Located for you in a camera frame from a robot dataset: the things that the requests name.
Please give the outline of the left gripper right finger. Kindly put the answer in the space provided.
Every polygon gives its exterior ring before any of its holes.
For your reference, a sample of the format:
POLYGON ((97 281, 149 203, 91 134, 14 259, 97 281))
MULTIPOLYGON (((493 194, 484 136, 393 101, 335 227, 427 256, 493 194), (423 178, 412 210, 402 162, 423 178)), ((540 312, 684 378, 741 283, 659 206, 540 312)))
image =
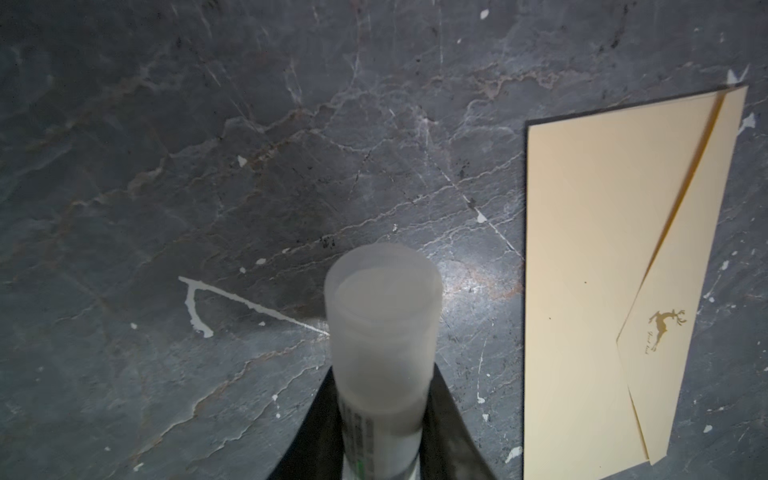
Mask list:
POLYGON ((424 413, 419 465, 425 480, 496 478, 467 430, 437 364, 424 413))

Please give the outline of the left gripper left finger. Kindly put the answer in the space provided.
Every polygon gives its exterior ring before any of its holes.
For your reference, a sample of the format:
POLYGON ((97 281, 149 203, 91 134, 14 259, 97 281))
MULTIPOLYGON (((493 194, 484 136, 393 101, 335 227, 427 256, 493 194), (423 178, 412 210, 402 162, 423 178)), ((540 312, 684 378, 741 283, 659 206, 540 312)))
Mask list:
POLYGON ((340 480, 344 462, 342 418, 330 369, 289 448, 268 480, 340 480))

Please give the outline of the yellow envelope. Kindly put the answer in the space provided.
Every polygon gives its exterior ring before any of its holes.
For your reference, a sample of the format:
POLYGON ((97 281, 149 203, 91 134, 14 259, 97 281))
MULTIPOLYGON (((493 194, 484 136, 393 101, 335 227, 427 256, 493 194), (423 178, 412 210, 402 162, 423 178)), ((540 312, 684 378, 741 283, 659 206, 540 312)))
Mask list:
POLYGON ((528 127, 525 478, 666 456, 747 92, 528 127))

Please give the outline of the white glue stick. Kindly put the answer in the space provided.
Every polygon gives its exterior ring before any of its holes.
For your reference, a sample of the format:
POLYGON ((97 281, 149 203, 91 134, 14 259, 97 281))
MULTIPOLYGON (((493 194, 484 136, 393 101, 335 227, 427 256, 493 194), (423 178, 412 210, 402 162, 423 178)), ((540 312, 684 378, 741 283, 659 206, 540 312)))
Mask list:
POLYGON ((405 396, 339 392, 345 457, 357 479, 405 479, 419 452, 427 389, 405 396))

